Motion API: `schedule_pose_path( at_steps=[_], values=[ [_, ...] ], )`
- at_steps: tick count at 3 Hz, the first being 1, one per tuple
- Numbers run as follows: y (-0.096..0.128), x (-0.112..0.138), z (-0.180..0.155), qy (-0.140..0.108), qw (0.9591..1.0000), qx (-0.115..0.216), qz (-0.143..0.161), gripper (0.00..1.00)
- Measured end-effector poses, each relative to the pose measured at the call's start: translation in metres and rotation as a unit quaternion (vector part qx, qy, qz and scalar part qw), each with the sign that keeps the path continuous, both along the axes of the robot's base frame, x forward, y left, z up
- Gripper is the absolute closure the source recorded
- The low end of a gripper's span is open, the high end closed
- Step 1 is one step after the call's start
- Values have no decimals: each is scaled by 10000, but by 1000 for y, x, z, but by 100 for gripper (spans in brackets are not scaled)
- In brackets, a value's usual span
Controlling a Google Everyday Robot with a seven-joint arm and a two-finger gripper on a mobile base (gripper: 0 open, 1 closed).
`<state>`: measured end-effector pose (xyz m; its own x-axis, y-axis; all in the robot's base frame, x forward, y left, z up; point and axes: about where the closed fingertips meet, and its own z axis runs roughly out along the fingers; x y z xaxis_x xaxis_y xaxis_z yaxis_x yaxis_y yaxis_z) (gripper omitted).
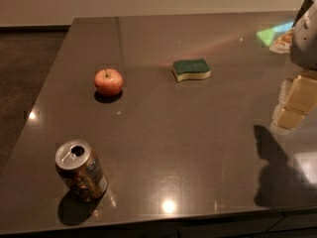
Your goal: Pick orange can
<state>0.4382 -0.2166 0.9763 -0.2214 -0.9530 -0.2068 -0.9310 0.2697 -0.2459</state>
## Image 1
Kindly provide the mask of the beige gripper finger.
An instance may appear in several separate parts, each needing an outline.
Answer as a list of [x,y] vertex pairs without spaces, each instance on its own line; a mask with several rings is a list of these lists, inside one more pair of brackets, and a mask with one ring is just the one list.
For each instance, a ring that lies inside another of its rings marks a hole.
[[289,54],[293,32],[293,28],[286,31],[283,35],[272,42],[272,44],[269,46],[269,49],[277,54]]
[[283,130],[294,130],[317,106],[317,71],[305,70],[287,77],[280,88],[272,124]]

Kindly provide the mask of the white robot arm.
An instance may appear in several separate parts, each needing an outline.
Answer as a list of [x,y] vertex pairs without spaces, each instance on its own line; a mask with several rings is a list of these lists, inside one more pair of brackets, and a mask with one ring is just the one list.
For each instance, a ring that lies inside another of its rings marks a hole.
[[317,0],[304,0],[292,26],[269,49],[301,68],[281,84],[271,126],[293,131],[317,106]]

